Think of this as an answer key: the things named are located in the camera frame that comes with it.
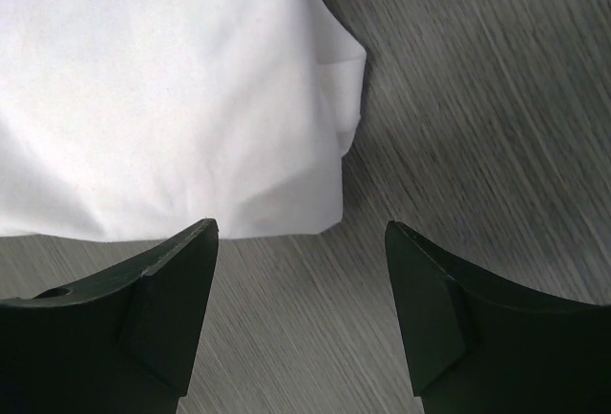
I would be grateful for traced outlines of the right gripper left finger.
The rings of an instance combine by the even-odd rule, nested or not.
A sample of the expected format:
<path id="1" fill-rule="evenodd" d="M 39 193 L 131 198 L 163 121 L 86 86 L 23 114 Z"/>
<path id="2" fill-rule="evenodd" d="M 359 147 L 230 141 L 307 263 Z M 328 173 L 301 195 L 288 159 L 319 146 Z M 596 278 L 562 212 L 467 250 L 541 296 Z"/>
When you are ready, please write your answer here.
<path id="1" fill-rule="evenodd" d="M 31 299 L 1 303 L 5 413 L 173 413 L 189 388 L 219 249 L 204 219 Z"/>

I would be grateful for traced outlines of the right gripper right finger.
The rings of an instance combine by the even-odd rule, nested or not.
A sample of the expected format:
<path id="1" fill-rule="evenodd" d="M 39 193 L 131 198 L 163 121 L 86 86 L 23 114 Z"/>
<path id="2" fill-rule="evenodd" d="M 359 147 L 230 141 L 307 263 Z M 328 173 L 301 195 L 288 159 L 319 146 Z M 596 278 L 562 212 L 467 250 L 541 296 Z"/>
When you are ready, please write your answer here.
<path id="1" fill-rule="evenodd" d="M 610 309 L 545 294 L 407 225 L 385 233 L 413 395 L 428 413 L 606 413 Z"/>

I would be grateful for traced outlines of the white robot-print t-shirt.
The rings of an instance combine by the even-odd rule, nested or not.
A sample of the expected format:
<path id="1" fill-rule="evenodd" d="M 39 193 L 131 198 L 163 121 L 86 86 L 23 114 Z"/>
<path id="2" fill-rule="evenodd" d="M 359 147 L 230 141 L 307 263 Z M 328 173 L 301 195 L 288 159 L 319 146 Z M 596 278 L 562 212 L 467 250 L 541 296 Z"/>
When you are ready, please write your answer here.
<path id="1" fill-rule="evenodd" d="M 366 59 L 323 0 L 1 0 L 1 233 L 321 233 Z"/>

